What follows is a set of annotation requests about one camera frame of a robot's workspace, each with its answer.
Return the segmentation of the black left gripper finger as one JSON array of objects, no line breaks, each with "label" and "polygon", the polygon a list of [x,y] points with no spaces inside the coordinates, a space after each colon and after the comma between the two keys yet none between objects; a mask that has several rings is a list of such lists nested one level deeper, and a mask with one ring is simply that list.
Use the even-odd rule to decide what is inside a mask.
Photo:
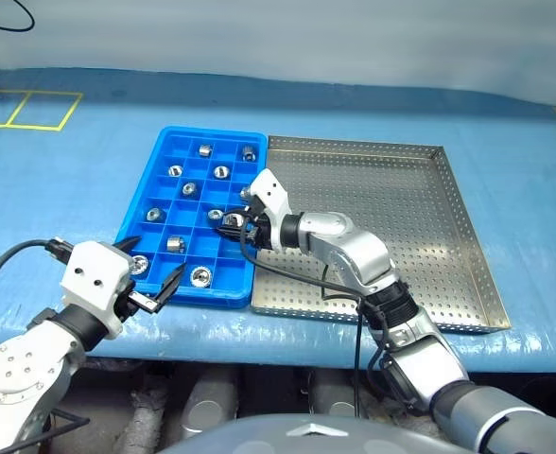
[{"label": "black left gripper finger", "polygon": [[160,291],[154,297],[154,301],[156,302],[157,306],[164,306],[166,302],[174,295],[180,285],[184,270],[185,264],[182,263],[166,277],[161,285]]},{"label": "black left gripper finger", "polygon": [[131,254],[131,251],[137,246],[141,238],[141,236],[128,236],[114,242],[113,247],[122,253]]}]

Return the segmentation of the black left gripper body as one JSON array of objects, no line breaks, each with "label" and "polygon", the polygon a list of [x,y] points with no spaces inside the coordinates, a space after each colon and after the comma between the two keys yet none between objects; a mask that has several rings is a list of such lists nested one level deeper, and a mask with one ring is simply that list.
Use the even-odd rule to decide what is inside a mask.
[{"label": "black left gripper body", "polygon": [[135,282],[129,280],[125,289],[118,292],[115,301],[115,315],[121,323],[132,317],[138,310],[157,313],[161,304],[155,299],[135,290]]}]

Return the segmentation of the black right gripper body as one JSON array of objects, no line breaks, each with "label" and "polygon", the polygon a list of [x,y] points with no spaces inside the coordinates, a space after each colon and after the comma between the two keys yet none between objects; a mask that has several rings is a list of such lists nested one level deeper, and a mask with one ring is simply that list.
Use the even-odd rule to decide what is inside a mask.
[{"label": "black right gripper body", "polygon": [[265,214],[266,205],[259,199],[251,199],[247,208],[251,218],[241,226],[240,243],[251,244],[255,249],[270,249],[271,226]]}]

